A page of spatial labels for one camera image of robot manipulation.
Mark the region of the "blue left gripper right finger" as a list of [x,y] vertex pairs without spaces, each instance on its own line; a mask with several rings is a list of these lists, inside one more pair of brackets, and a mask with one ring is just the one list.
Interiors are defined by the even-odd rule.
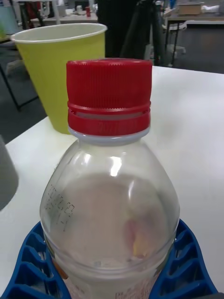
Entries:
[[204,263],[197,239],[182,220],[167,262],[150,299],[197,299],[218,293]]

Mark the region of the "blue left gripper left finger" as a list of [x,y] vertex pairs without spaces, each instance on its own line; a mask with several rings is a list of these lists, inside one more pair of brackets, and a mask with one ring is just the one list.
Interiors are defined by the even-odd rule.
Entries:
[[70,299],[37,223],[26,236],[2,299]]

